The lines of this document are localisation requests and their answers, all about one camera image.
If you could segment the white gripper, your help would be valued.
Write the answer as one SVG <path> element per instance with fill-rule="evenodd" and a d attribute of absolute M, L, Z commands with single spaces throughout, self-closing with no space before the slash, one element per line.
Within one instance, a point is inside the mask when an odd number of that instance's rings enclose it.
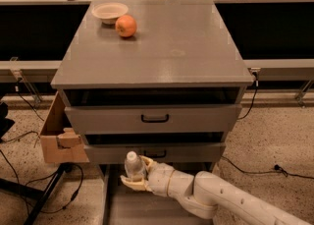
<path fill-rule="evenodd" d="M 121 176 L 122 183 L 134 191 L 152 192 L 156 196 L 166 197 L 168 195 L 170 180 L 175 169 L 165 163 L 154 164 L 153 159 L 144 155 L 140 155 L 140 158 L 145 164 L 145 169 L 148 173 L 148 182 L 145 179 L 133 181 L 131 178 Z"/>

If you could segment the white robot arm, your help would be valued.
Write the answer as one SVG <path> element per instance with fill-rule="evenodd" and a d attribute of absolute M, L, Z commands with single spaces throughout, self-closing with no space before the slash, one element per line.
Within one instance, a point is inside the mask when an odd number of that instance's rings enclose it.
<path fill-rule="evenodd" d="M 192 176 L 134 151 L 125 158 L 125 170 L 126 176 L 121 176 L 125 186 L 171 197 L 203 219 L 212 219 L 222 206 L 249 225 L 311 225 L 210 172 Z"/>

